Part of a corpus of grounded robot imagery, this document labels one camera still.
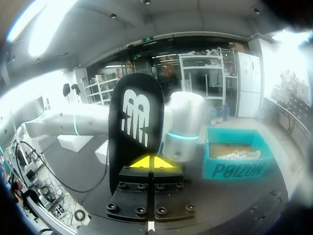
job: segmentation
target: teal box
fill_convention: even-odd
[[[209,127],[206,138],[202,171],[204,179],[258,178],[267,170],[273,159],[271,150],[256,130]],[[213,159],[209,155],[210,143],[248,144],[253,151],[260,150],[261,156],[251,160]]]

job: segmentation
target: exit sign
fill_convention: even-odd
[[[144,43],[150,42],[150,41],[152,41],[152,40],[153,40],[153,37],[142,39],[142,41],[143,41]]]

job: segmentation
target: refrigerator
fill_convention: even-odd
[[[257,56],[236,53],[239,78],[237,117],[257,116],[261,98],[261,66]]]

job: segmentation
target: yellow arrow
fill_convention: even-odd
[[[155,168],[160,168],[161,166],[164,168],[173,168],[174,167],[173,165],[167,163],[163,159],[155,156]]]
[[[147,156],[138,162],[132,164],[130,167],[144,167],[144,168],[149,168],[150,167],[150,156]]]

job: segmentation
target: robotic arm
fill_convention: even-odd
[[[203,115],[204,99],[197,94],[176,92],[164,108],[163,155],[176,162],[192,158]],[[59,109],[44,111],[42,97],[0,120],[0,151],[7,148],[15,129],[25,123],[30,137],[42,135],[93,136],[108,134],[109,106],[70,104]]]

